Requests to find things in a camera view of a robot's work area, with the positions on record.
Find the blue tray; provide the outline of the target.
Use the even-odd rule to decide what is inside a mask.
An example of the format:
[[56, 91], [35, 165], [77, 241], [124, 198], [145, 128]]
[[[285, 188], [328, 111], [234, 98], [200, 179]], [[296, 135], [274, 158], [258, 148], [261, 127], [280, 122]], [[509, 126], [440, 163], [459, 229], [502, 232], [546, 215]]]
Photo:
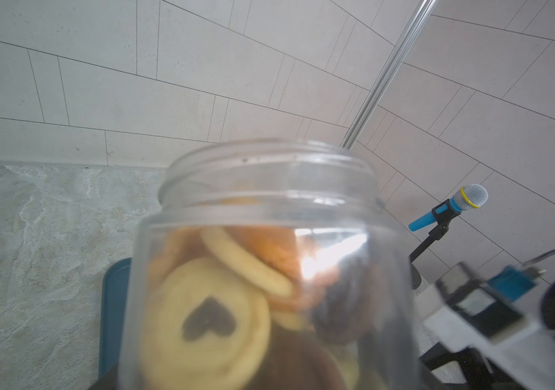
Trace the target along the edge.
[[99, 377], [119, 360], [132, 258], [114, 263], [102, 281], [100, 307]]

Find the beige lid jar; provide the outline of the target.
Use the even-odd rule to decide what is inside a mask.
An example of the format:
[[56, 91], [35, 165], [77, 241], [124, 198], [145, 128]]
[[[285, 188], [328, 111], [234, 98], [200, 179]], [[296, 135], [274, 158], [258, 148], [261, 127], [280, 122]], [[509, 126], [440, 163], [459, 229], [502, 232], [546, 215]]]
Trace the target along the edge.
[[121, 389], [417, 389], [405, 233], [372, 166], [233, 141], [169, 166], [139, 224]]

